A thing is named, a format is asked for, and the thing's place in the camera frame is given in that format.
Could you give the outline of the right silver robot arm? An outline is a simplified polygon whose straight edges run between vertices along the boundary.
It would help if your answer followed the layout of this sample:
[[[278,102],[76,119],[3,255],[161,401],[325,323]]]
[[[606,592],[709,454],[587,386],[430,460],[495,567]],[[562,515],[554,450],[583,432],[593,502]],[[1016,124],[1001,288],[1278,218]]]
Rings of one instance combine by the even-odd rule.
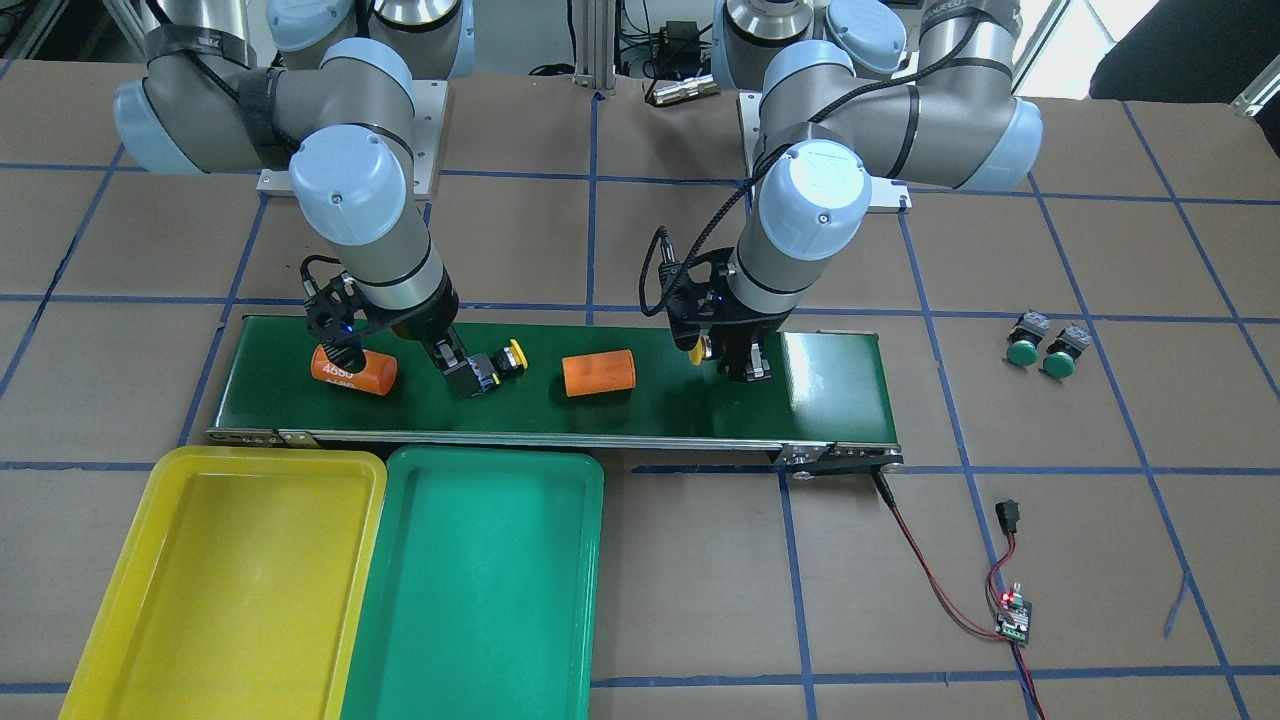
[[[417,77],[474,65],[467,1],[270,1],[280,67],[261,67],[242,1],[146,1],[147,72],[118,90],[127,152],[159,174],[283,170],[340,274],[300,275],[325,380],[371,377],[364,340],[390,329],[420,343],[461,398],[526,368],[520,346],[470,354],[460,297],[415,200]]]

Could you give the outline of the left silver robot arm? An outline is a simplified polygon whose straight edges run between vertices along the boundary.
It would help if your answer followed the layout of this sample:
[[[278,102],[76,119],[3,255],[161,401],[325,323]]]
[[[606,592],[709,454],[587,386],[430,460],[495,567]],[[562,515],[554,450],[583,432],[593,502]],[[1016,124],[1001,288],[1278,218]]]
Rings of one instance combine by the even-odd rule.
[[[1039,155],[1039,108],[1014,92],[1018,1],[928,1],[916,69],[881,1],[721,1],[713,77],[756,92],[758,140],[742,187],[684,259],[664,228],[655,304],[675,346],[731,380],[771,377],[765,342],[850,245],[886,178],[1005,191]]]

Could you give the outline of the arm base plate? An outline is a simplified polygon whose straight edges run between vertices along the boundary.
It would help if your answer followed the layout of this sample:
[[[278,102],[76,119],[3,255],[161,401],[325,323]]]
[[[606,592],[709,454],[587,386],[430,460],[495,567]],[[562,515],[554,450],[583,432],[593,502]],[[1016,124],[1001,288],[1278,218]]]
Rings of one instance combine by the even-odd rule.
[[[413,197],[428,201],[434,195],[439,169],[451,83],[444,79],[415,79],[411,87],[415,114],[401,133],[369,123],[326,127],[307,137],[308,155],[316,150],[330,151],[332,158],[324,161],[325,165],[355,160],[353,170],[338,173],[344,181],[365,169],[369,159],[404,156],[411,161]]]
[[[762,94],[740,91],[737,97],[744,158],[748,176],[753,176],[756,165],[767,159],[769,152],[759,127]],[[808,143],[809,150],[826,152],[824,158],[835,164],[819,172],[820,179],[836,179],[845,184],[852,182],[855,195],[868,201],[868,214],[902,214],[911,210],[913,202],[904,182],[872,176],[851,149],[836,138],[819,137],[818,131],[810,126],[800,127],[799,141],[792,150]]]

